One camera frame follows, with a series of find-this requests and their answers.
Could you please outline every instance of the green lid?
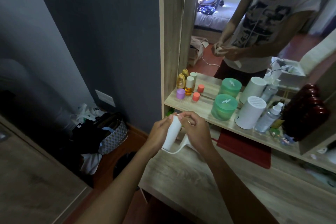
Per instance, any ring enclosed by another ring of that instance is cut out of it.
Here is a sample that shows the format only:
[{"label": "green lid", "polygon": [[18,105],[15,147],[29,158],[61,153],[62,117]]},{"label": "green lid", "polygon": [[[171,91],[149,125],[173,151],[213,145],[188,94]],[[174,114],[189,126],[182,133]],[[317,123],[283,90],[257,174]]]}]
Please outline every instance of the green lid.
[{"label": "green lid", "polygon": [[219,94],[215,98],[215,105],[217,109],[230,112],[236,110],[238,102],[233,96],[227,94]]},{"label": "green lid", "polygon": [[239,91],[242,87],[240,81],[233,78],[225,78],[222,81],[222,86],[228,90]]}]

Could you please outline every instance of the person's left hand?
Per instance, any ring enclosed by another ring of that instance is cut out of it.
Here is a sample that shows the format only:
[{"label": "person's left hand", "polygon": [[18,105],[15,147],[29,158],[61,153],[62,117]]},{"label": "person's left hand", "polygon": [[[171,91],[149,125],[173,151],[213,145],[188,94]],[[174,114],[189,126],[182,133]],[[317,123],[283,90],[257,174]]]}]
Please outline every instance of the person's left hand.
[{"label": "person's left hand", "polygon": [[224,52],[225,58],[231,61],[237,61],[243,58],[242,49],[235,46],[222,47],[221,52]]},{"label": "person's left hand", "polygon": [[173,122],[173,115],[176,115],[176,113],[173,113],[154,123],[147,141],[143,145],[143,149],[150,155],[151,158],[154,157],[163,146],[166,140],[168,128]]}]

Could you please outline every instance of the person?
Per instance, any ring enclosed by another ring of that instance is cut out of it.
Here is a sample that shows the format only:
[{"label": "person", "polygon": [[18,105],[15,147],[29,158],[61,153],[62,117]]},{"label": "person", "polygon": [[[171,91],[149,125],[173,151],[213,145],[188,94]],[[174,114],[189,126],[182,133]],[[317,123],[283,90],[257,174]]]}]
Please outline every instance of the person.
[{"label": "person", "polygon": [[[234,78],[244,86],[251,77],[263,78],[270,67],[271,57],[277,56],[312,14],[319,10],[320,2],[241,0],[219,41],[212,47],[215,56],[225,57],[214,77]],[[231,36],[229,46],[223,46]]]},{"label": "person", "polygon": [[[235,224],[278,223],[215,149],[206,121],[194,112],[178,116],[189,140],[208,164]],[[122,223],[148,161],[163,146],[172,115],[155,122],[147,141],[117,178],[82,214],[77,224]]]}]

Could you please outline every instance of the blue fabric with white stars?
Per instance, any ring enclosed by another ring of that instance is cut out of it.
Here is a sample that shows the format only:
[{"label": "blue fabric with white stars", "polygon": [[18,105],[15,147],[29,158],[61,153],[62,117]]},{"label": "blue fabric with white stars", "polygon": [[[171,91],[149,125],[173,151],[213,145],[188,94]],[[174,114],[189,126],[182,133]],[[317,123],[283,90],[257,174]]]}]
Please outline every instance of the blue fabric with white stars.
[{"label": "blue fabric with white stars", "polygon": [[198,6],[198,10],[202,14],[212,15],[216,11],[218,5],[223,6],[224,5],[224,1],[223,0],[217,0],[212,5],[199,5]]}]

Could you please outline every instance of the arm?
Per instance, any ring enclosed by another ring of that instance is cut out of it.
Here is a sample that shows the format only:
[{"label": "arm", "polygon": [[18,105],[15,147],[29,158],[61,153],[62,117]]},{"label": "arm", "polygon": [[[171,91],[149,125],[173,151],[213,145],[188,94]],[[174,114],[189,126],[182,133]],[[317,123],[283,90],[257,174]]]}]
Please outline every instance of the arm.
[{"label": "arm", "polygon": [[148,161],[162,147],[172,115],[154,123],[146,143],[110,186],[82,214],[76,224],[122,223]]},{"label": "arm", "polygon": [[313,11],[303,11],[292,14],[284,23],[279,34],[272,43],[251,46],[246,48],[228,47],[223,48],[223,56],[229,60],[242,58],[263,58],[277,56],[286,47],[295,34],[302,28]]},{"label": "arm", "polygon": [[194,112],[183,112],[179,119],[188,138],[202,155],[215,178],[216,184],[235,224],[278,223],[267,208],[254,196],[212,144],[208,124]]},{"label": "arm", "polygon": [[220,47],[225,41],[227,41],[232,36],[237,26],[239,25],[241,19],[245,15],[246,10],[249,7],[251,1],[252,0],[240,0],[232,18],[229,20],[229,22],[223,29],[222,35],[220,36],[218,42],[213,45],[213,51],[212,51],[213,54],[215,54],[215,50],[218,47]]}]

